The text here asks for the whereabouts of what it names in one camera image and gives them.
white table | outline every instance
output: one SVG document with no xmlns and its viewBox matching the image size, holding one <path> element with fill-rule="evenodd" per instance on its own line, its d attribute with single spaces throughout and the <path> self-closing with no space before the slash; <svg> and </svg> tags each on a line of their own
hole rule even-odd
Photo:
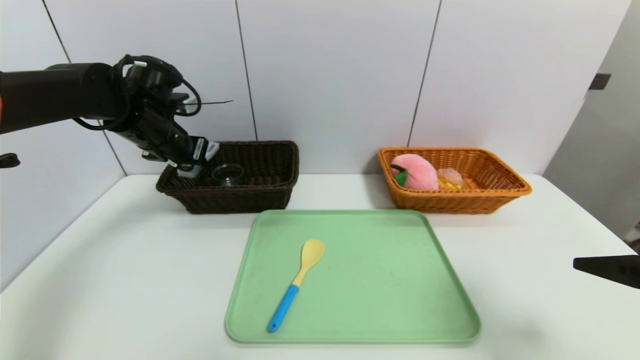
<svg viewBox="0 0 640 360">
<path fill-rule="evenodd" d="M 483 322 L 469 345 L 235 343 L 223 319 L 255 214 L 190 215 L 129 176 L 1 295 L 0 359 L 637 359 L 640 290 L 572 268 L 632 251 L 525 178 L 533 194 L 495 214 L 427 215 Z M 302 175 L 289 204 L 392 207 L 376 175 Z"/>
</svg>

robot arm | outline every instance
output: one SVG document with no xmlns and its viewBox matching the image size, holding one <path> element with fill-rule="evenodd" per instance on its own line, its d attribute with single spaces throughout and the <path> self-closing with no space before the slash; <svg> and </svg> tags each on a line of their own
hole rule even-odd
<svg viewBox="0 0 640 360">
<path fill-rule="evenodd" d="M 126 65 L 132 65 L 123 76 Z M 187 113 L 189 95 L 174 93 L 186 85 L 196 109 Z M 45 70 L 0 72 L 0 134 L 74 119 L 91 130 L 109 130 L 143 149 L 143 157 L 169 161 L 179 174 L 195 177 L 218 149 L 189 136 L 174 115 L 193 116 L 202 107 L 198 92 L 173 66 L 151 56 L 122 58 L 116 65 L 60 64 Z M 81 119 L 101 120 L 99 126 Z"/>
</svg>

spoon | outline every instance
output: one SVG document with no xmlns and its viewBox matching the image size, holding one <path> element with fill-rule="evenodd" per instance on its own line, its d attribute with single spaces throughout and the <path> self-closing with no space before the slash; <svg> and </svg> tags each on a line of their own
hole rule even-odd
<svg viewBox="0 0 640 360">
<path fill-rule="evenodd" d="M 302 255 L 300 256 L 300 271 L 296 275 L 296 278 L 293 279 L 291 285 L 289 285 L 289 289 L 287 293 L 285 293 L 284 298 L 280 302 L 276 313 L 273 315 L 271 322 L 269 323 L 268 331 L 276 332 L 280 328 L 282 321 L 284 320 L 284 316 L 287 314 L 289 310 L 289 306 L 293 302 L 293 299 L 296 297 L 298 290 L 300 289 L 300 284 L 302 284 L 302 279 L 305 278 L 305 275 L 309 271 L 309 269 L 314 266 L 324 254 L 324 244 L 318 239 L 309 239 L 302 246 Z"/>
</svg>

orange wicker basket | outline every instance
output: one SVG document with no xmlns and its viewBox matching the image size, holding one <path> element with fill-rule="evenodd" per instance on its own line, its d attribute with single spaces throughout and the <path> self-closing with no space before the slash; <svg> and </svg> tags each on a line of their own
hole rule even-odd
<svg viewBox="0 0 640 360">
<path fill-rule="evenodd" d="M 411 190 L 398 185 L 391 161 L 418 154 L 436 168 L 454 168 L 465 180 L 464 190 Z M 423 213 L 489 214 L 509 201 L 529 195 L 531 186 L 492 152 L 475 147 L 386 147 L 378 151 L 394 204 Z"/>
</svg>

pink peach plush toy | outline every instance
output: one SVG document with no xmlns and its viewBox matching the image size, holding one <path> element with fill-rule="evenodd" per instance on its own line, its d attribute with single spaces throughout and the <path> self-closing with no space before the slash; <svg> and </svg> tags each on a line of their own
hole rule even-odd
<svg viewBox="0 0 640 360">
<path fill-rule="evenodd" d="M 422 156 L 417 154 L 398 155 L 391 162 L 391 166 L 391 173 L 396 178 L 398 185 L 414 190 L 438 190 L 436 169 Z M 407 173 L 401 174 L 403 173 L 402 169 L 406 169 Z"/>
</svg>

